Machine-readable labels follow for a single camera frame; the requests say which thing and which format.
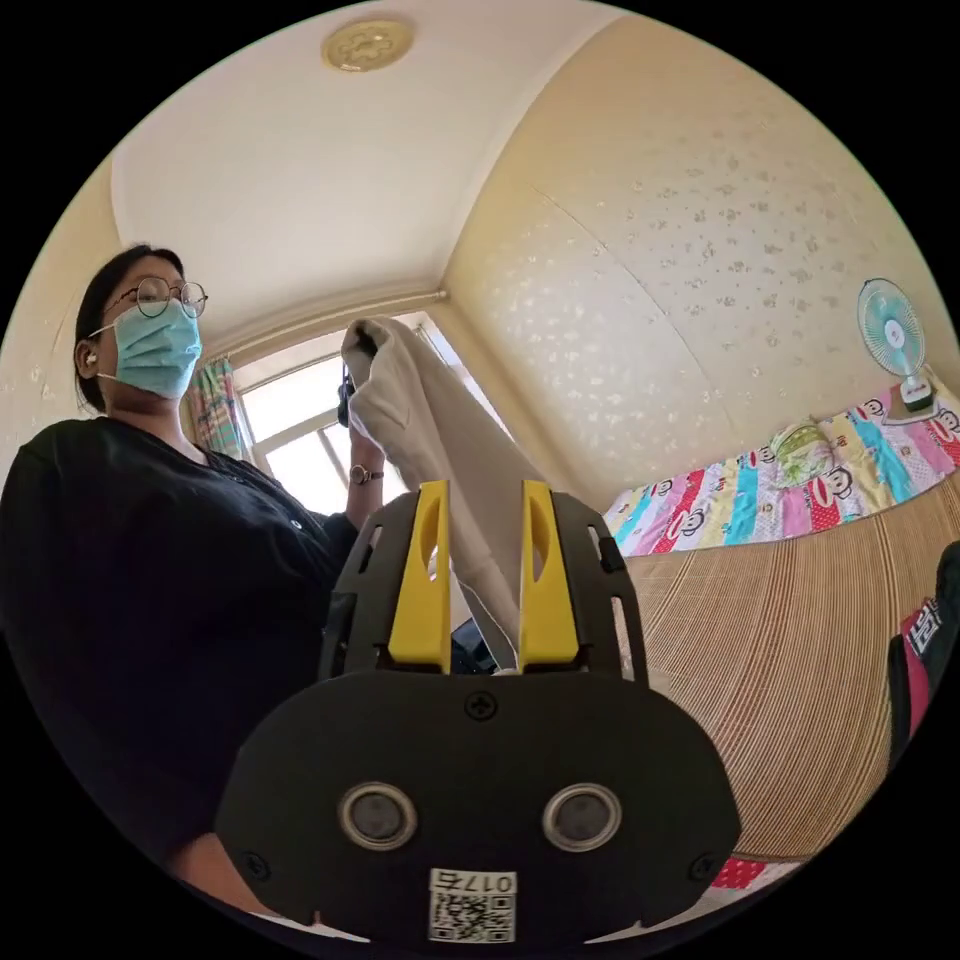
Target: wristwatch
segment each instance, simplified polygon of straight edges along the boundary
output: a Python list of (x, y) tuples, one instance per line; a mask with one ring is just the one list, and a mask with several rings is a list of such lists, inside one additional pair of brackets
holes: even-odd
[(383, 479), (382, 470), (378, 470), (375, 473), (373, 473), (359, 463), (355, 463), (350, 468), (350, 482), (355, 483), (358, 487), (362, 487), (365, 483), (369, 483), (371, 480), (382, 480), (382, 479)]

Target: pillow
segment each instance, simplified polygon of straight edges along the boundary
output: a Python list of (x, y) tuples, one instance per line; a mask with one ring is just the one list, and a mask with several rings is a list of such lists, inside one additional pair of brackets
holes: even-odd
[(830, 441), (812, 417), (792, 423), (770, 441), (777, 463), (776, 486), (802, 487), (835, 466)]

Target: electric fan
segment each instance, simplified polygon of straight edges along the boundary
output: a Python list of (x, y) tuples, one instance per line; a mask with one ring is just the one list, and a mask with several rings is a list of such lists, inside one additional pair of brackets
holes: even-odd
[(933, 390), (919, 373), (925, 348), (923, 329), (906, 294), (889, 280), (868, 280), (857, 304), (860, 333), (870, 356), (888, 373), (906, 377), (900, 384), (911, 413), (933, 403)]

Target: blue surgical mask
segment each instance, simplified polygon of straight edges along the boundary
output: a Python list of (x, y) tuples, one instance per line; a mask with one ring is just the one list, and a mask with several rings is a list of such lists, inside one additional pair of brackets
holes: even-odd
[(117, 373), (97, 376), (179, 400), (190, 385), (202, 344), (197, 318), (171, 297), (159, 316), (145, 317), (132, 307), (95, 333), (113, 327), (117, 338)]

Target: white cloth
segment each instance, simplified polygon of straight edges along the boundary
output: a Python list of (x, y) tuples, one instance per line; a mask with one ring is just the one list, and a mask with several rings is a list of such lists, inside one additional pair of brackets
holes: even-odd
[[(377, 346), (372, 361), (358, 329)], [(399, 321), (354, 321), (341, 353), (356, 386), (351, 420), (407, 487), (449, 481), (454, 574), (498, 666), (516, 666), (523, 481), (543, 478), (433, 348)]]

